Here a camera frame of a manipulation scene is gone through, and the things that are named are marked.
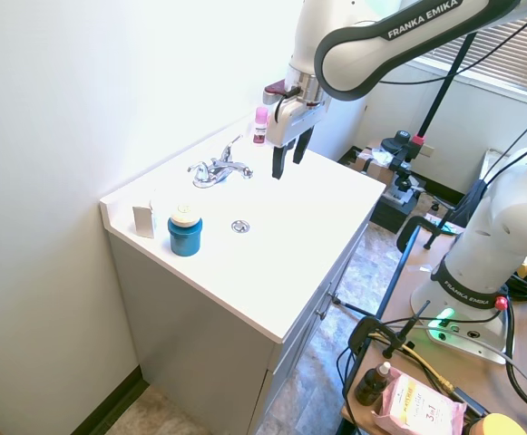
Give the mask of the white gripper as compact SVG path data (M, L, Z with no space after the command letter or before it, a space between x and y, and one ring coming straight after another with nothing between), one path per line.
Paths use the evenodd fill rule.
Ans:
M298 142L294 151L293 162L300 164L303 160L313 130L326 116L330 98L316 106L308 106L298 99L289 99L278 104L271 111L268 119L266 139L273 146L272 177L281 179L288 152Z

